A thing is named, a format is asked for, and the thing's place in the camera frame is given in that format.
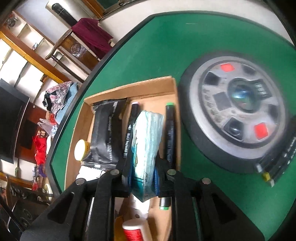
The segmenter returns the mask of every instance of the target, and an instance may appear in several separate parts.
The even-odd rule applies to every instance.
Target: green table
[[[73,127],[83,99],[117,86],[172,75],[176,81],[192,61],[208,52],[230,50],[247,54],[280,82],[289,109],[296,113],[296,51],[274,32],[255,23],[211,13],[155,16],[106,61],[87,86],[63,128],[52,156],[51,169],[63,190]],[[275,187],[260,175],[239,175],[216,166],[203,156],[182,128],[181,171],[185,176],[210,178],[262,231],[266,240],[278,229],[295,197],[296,163],[291,163]]]

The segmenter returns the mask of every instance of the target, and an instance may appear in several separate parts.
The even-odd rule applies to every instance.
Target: teal plastic package
[[[142,202],[155,197],[153,175],[155,157],[161,141],[163,115],[142,111],[133,126],[132,192]]]

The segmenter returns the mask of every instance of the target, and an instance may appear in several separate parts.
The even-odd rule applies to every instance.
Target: red square
[[[220,66],[224,72],[230,72],[234,70],[234,67],[231,64],[221,64]]]
[[[254,126],[254,130],[258,140],[268,136],[268,131],[265,123],[260,123]]]

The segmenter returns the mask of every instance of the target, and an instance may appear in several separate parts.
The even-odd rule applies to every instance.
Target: yellow lid
[[[85,140],[79,140],[75,146],[74,150],[74,157],[76,160],[81,161],[84,156],[88,153],[90,150],[89,143]]]
[[[270,175],[269,175],[269,173],[268,173],[268,172],[264,172],[264,173],[262,174],[262,178],[263,178],[263,180],[264,180],[265,182],[268,182],[268,181],[270,180]]]

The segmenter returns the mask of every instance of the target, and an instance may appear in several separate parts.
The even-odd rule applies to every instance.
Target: round rotating device
[[[274,79],[238,53],[197,59],[183,73],[178,92],[191,139],[229,171],[254,172],[285,134],[287,111]]]

